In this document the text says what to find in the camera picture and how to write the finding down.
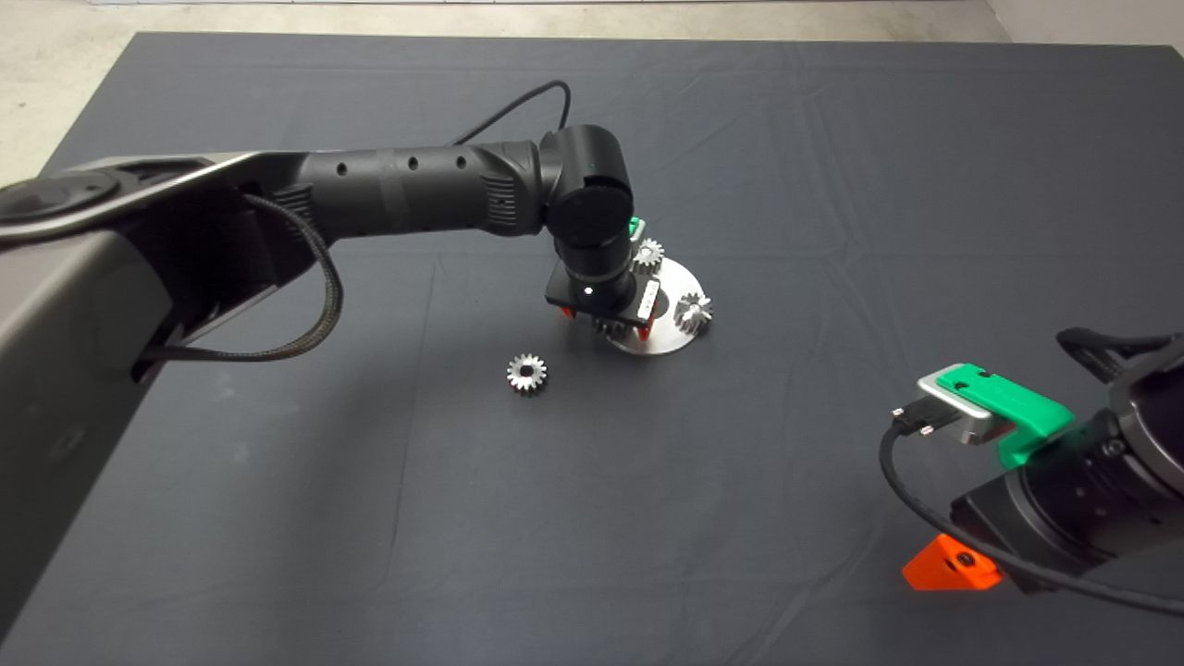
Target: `dark gray fabric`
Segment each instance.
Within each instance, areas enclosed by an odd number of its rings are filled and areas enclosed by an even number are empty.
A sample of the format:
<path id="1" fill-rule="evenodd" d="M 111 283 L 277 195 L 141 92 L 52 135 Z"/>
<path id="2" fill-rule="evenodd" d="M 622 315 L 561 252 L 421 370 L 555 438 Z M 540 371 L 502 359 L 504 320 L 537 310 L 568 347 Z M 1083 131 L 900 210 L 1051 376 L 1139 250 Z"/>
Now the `dark gray fabric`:
<path id="1" fill-rule="evenodd" d="M 542 301 L 546 237 L 339 245 L 339 331 L 166 369 L 4 664 L 1178 664 L 1178 622 L 910 591 L 875 447 L 971 360 L 1079 415 L 1053 334 L 1184 327 L 1166 47 L 142 34 L 51 160 L 446 141 L 552 77 L 715 299 L 636 359 Z M 540 100 L 484 139 L 538 137 Z M 281 341 L 292 284 L 210 340 Z M 535 352 L 552 384 L 506 385 Z M 934 502 L 997 466 L 906 446 Z M 1173 546 L 1102 577 L 1184 594 Z"/>

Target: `metal base plate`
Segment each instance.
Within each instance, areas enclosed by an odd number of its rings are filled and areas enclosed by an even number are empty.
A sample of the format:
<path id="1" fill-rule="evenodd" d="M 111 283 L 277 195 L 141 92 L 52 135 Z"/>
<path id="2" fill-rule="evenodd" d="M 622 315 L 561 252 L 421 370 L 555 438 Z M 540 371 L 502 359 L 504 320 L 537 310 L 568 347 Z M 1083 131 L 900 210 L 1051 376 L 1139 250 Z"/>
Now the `metal base plate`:
<path id="1" fill-rule="evenodd" d="M 618 350 L 637 356 L 658 356 L 676 352 L 695 339 L 678 329 L 674 322 L 674 306 L 682 296 L 697 293 L 702 294 L 703 288 L 699 286 L 699 280 L 690 274 L 681 263 L 667 257 L 662 261 L 662 267 L 654 275 L 662 282 L 662 296 L 659 302 L 665 302 L 665 312 L 654 320 L 650 327 L 650 337 L 644 342 L 637 337 L 637 329 L 626 327 L 618 335 L 609 337 Z"/>

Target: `robotic arm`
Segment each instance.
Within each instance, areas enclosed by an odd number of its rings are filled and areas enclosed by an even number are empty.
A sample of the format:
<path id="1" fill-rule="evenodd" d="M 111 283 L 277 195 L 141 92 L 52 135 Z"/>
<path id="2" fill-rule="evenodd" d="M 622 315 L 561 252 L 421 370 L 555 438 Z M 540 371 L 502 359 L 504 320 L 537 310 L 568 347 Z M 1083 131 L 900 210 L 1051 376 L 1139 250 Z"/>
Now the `robotic arm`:
<path id="1" fill-rule="evenodd" d="M 1109 384 L 1109 404 L 1085 422 L 969 364 L 922 378 L 922 397 L 894 412 L 881 447 L 884 476 L 942 532 L 905 577 L 922 590 L 980 590 L 1006 572 L 1028 594 L 1066 589 L 1184 616 L 1182 600 L 1081 577 L 1184 537 L 1184 338 L 1072 328 L 1058 341 Z M 1139 361 L 1127 369 L 1112 354 Z M 1006 468 L 955 498 L 948 519 L 905 486 L 892 455 L 899 436 L 942 429 L 965 443 L 998 441 Z"/>
<path id="2" fill-rule="evenodd" d="M 547 228 L 547 301 L 645 331 L 657 280 L 630 270 L 632 212 L 620 146 L 593 126 L 539 143 L 104 160 L 0 190 L 0 636 L 161 360 L 274 360 L 328 334 L 341 303 L 328 245 Z M 315 262 L 326 314 L 305 337 L 264 353 L 185 346 Z"/>

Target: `metal gear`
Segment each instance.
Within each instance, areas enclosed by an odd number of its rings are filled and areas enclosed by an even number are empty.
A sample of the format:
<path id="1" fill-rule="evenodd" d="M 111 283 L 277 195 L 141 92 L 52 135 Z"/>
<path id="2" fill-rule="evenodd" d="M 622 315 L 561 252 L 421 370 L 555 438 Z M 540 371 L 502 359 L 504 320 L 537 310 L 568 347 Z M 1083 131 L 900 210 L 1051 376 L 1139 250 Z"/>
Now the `metal gear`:
<path id="1" fill-rule="evenodd" d="M 688 335 L 699 335 L 707 329 L 714 316 L 712 299 L 702 294 L 687 294 L 678 299 L 674 309 L 674 322 Z"/>
<path id="2" fill-rule="evenodd" d="M 633 273 L 638 275 L 654 275 L 662 268 L 662 258 L 665 256 L 665 250 L 662 248 L 662 243 L 658 243 L 654 238 L 645 238 L 637 245 L 637 251 L 633 252 L 632 269 Z"/>
<path id="3" fill-rule="evenodd" d="M 534 354 L 519 354 L 506 369 L 506 380 L 521 396 L 536 393 L 547 383 L 547 363 Z"/>

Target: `orange gripper part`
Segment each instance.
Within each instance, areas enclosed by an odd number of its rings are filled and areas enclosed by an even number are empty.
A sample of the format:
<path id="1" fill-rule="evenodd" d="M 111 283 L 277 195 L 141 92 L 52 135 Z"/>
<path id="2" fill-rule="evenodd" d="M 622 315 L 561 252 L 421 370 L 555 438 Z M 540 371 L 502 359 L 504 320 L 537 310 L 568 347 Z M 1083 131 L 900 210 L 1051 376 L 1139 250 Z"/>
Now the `orange gripper part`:
<path id="1" fill-rule="evenodd" d="M 914 590 L 985 590 L 1003 579 L 995 561 L 938 534 L 901 570 Z"/>

